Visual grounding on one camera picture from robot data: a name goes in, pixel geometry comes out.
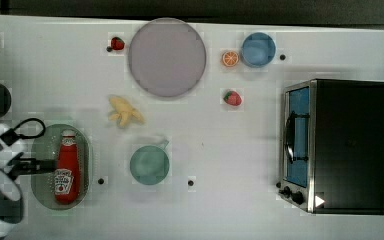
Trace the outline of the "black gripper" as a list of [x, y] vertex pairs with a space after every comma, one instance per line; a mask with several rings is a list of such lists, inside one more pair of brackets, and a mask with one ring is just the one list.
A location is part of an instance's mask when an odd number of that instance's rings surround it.
[[7, 175], [11, 180], [16, 180], [20, 175], [53, 173], [57, 168], [55, 160], [32, 160], [29, 169], [29, 159], [23, 158], [20, 153], [14, 157], [7, 166], [10, 168]]

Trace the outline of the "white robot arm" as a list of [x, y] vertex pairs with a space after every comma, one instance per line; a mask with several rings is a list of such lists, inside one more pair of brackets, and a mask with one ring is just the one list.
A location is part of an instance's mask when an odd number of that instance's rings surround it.
[[24, 219], [25, 202], [16, 179], [21, 175], [53, 173], [55, 170], [55, 160], [21, 156], [0, 166], [0, 239], [5, 238]]

